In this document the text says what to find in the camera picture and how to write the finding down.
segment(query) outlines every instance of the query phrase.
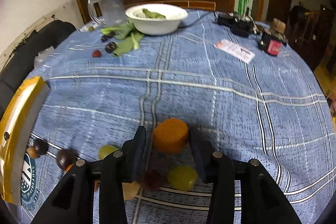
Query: metal screw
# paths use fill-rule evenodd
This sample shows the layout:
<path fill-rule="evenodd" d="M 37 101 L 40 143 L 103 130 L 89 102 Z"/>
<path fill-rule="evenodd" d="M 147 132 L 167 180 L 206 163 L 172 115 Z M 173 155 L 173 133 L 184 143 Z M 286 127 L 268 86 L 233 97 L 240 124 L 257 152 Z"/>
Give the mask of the metal screw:
<path fill-rule="evenodd" d="M 212 155 L 213 155 L 215 158 L 220 159 L 220 158 L 223 156 L 223 153 L 220 152 L 220 151 L 215 151 L 215 152 L 212 153 Z"/>
<path fill-rule="evenodd" d="M 76 161 L 77 166 L 83 166 L 84 164 L 85 164 L 85 160 L 80 159 Z"/>
<path fill-rule="evenodd" d="M 257 159 L 251 159 L 250 162 L 253 166 L 258 166 L 260 164 L 259 160 Z"/>
<path fill-rule="evenodd" d="M 123 152 L 120 151 L 120 150 L 117 150 L 117 151 L 114 151 L 114 152 L 113 152 L 113 156 L 114 156 L 115 158 L 120 158 L 122 155 L 123 155 Z"/>
<path fill-rule="evenodd" d="M 3 134 L 3 138 L 5 139 L 5 141 L 9 139 L 9 133 L 7 131 Z"/>

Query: glass handle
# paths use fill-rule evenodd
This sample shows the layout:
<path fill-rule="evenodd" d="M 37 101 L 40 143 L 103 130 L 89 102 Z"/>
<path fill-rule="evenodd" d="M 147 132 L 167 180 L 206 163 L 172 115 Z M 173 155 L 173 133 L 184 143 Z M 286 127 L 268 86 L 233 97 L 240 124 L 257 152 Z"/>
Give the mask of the glass handle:
<path fill-rule="evenodd" d="M 95 7 L 94 7 L 94 4 L 97 3 L 98 0 L 88 0 L 87 2 L 87 8 L 89 10 L 89 15 L 91 17 L 91 19 L 97 23 L 98 25 L 100 25 L 102 23 L 101 20 L 99 20 L 96 16 L 96 10 L 95 10 Z"/>

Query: printed label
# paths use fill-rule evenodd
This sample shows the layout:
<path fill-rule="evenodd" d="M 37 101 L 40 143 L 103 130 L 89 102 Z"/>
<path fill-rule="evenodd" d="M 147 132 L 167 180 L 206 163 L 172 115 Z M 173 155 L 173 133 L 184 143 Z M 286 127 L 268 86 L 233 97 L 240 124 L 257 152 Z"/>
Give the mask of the printed label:
<path fill-rule="evenodd" d="M 223 39 L 215 44 L 215 47 L 231 54 L 232 56 L 238 58 L 239 60 L 250 63 L 250 61 L 254 58 L 254 53 L 249 50 L 240 47 L 237 44 L 233 44 L 230 41 Z"/>
<path fill-rule="evenodd" d="M 36 188 L 36 167 L 35 160 L 25 153 L 22 174 L 21 174 L 21 204 L 28 211 L 36 208 L 36 201 L 40 191 Z"/>

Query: glass pitcher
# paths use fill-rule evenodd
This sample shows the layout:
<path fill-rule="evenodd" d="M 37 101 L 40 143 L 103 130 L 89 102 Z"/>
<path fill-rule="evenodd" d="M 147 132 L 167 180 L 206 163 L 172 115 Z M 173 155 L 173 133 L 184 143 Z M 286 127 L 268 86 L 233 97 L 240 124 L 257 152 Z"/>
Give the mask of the glass pitcher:
<path fill-rule="evenodd" d="M 98 3 L 102 17 L 96 16 L 94 3 Z M 91 19 L 102 27 L 112 27 L 126 22 L 125 8 L 122 0 L 88 0 Z"/>

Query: orange cylinder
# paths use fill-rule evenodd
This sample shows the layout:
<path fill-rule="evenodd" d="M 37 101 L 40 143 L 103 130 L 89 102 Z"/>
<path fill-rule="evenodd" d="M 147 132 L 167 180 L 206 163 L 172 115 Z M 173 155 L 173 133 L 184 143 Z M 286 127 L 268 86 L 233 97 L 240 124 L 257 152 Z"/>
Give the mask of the orange cylinder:
<path fill-rule="evenodd" d="M 164 153 L 180 153 L 188 142 L 188 126 L 185 122 L 169 118 L 155 128 L 153 141 L 155 147 Z"/>

